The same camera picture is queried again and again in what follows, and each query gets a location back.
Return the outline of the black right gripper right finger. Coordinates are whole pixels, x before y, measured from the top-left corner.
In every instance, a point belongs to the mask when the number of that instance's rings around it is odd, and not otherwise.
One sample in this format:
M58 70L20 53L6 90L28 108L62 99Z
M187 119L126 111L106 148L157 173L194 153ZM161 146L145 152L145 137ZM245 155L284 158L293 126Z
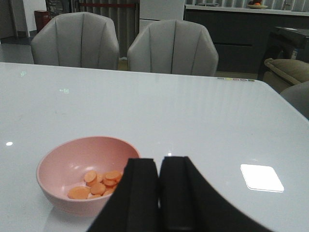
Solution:
M188 157L164 157L159 175L165 232L267 232L227 201Z

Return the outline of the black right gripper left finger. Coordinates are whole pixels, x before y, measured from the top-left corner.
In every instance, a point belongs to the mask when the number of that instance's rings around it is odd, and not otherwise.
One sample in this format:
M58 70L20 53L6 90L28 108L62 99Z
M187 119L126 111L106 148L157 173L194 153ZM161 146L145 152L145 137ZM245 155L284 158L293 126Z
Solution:
M116 190L89 232L158 231L158 174L153 159L129 159Z

